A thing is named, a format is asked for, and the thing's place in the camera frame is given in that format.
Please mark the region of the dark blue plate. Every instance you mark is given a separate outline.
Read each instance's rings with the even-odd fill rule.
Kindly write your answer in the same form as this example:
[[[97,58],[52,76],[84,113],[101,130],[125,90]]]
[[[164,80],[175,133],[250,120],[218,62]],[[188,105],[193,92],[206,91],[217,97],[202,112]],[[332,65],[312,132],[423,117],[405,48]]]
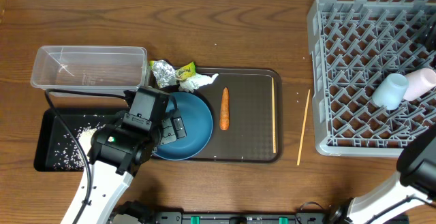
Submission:
[[[171,93],[177,102],[186,136],[175,142],[159,146],[156,157],[171,161],[192,158],[198,154],[210,140],[213,133],[213,117],[209,107],[191,93]]]

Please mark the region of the pale pink cup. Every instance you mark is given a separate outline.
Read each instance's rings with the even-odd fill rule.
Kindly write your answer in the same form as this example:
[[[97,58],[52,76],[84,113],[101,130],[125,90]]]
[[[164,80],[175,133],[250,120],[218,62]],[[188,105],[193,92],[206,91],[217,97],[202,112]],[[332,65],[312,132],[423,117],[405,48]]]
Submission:
[[[403,96],[403,99],[406,101],[413,101],[435,87],[435,71],[431,68],[422,68],[413,71],[405,77],[409,83],[406,93]]]

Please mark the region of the orange carrot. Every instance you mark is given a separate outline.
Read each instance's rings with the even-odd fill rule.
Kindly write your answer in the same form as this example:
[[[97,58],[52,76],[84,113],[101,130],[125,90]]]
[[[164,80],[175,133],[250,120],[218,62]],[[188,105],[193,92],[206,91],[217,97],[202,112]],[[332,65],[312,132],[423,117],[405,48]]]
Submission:
[[[220,129],[228,130],[230,126],[230,94],[227,87],[223,89],[220,109]]]

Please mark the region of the light blue cup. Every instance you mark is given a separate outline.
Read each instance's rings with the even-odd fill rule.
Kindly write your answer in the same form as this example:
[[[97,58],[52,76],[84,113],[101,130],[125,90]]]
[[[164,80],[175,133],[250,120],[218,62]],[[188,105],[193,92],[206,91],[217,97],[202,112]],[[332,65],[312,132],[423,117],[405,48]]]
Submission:
[[[387,110],[399,107],[409,87],[408,79],[402,74],[389,74],[372,94],[373,103]]]

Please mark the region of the pile of white rice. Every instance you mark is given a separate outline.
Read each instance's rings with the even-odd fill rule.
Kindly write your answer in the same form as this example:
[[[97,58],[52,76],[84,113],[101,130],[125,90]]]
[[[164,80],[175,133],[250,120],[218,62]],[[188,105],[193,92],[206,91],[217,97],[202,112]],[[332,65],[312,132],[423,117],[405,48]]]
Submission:
[[[63,119],[76,136],[84,152],[88,153],[91,149],[92,135],[111,118],[102,114],[66,114]],[[84,168],[84,162],[76,143],[57,117],[50,133],[46,165],[51,170],[63,172],[83,171]]]

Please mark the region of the wooden chopstick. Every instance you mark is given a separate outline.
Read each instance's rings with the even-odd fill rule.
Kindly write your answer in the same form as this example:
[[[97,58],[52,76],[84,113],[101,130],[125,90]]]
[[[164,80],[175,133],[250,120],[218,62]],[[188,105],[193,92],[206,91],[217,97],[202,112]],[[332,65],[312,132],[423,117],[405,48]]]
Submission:
[[[272,151],[277,153],[276,117],[275,117],[275,79],[271,78],[271,109],[272,109]]]
[[[300,133],[300,142],[299,142],[298,156],[297,156],[297,161],[296,161],[297,166],[300,165],[300,161],[301,161],[302,147],[303,147],[304,136],[305,136],[305,128],[306,128],[306,123],[307,123],[307,114],[308,114],[308,109],[309,109],[310,95],[311,95],[311,90],[309,89],[307,92],[305,111],[304,111],[304,116],[303,116],[303,120],[302,120],[302,129],[301,129],[301,133]]]

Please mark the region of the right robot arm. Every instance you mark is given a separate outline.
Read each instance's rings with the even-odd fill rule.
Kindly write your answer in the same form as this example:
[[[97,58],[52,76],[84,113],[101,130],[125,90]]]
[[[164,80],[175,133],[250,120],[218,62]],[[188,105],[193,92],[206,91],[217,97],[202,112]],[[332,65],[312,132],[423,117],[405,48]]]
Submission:
[[[394,110],[435,87],[435,71],[421,68],[407,75],[389,74],[371,96],[373,105]],[[381,185],[331,210],[326,223],[386,223],[416,206],[435,207],[435,126],[399,155],[396,172]]]

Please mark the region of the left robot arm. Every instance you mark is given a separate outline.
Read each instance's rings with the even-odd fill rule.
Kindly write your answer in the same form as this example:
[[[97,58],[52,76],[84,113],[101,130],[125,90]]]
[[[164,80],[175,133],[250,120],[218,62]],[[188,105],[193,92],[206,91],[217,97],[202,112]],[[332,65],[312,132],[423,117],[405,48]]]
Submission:
[[[89,167],[61,222],[107,223],[139,167],[158,146],[185,137],[184,129],[176,110],[157,123],[126,113],[98,129],[86,158]]]

